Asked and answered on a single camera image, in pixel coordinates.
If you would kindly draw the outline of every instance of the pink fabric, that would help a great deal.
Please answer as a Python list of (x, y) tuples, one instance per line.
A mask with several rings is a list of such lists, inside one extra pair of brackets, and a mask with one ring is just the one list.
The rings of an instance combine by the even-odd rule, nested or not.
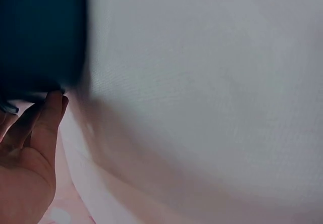
[(94, 224), (72, 182), (62, 140), (56, 154), (57, 191), (51, 206), (39, 224)]

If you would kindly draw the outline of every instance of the skin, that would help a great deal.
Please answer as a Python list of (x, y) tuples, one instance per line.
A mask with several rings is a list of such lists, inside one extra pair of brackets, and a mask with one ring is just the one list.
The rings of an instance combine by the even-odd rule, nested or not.
[(0, 220), (7, 224), (36, 224), (56, 191), (55, 151), (58, 127), (68, 99), (47, 95), (20, 118), (0, 112)]

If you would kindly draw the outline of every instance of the finger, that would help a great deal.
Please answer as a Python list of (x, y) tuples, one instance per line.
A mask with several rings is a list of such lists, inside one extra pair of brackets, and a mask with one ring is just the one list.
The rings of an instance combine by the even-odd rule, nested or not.
[(2, 122), (0, 126), (0, 138), (4, 136), (9, 126), (11, 126), (16, 120), (18, 116), (15, 114), (6, 114), (5, 120)]
[(2, 124), (6, 119), (6, 113), (0, 109), (0, 124)]
[(52, 166), (55, 162), (62, 107), (62, 93), (59, 91), (49, 93), (30, 137), (30, 147), (42, 154)]
[(34, 128), (36, 120), (41, 112), (41, 104), (34, 104), (18, 118), (9, 128), (2, 144), (12, 145), (14, 148), (22, 148), (25, 139)]

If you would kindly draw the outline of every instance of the white fabric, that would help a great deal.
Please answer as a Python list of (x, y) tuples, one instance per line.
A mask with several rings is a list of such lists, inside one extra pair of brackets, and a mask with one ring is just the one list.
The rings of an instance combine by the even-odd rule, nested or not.
[(322, 223), (322, 3), (90, 0), (62, 136), (94, 220)]

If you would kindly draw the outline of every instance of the dark teal object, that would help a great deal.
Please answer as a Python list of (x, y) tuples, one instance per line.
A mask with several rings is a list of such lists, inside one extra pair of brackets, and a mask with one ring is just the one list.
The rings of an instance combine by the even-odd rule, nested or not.
[(0, 108), (74, 86), (85, 47), (86, 0), (0, 0)]

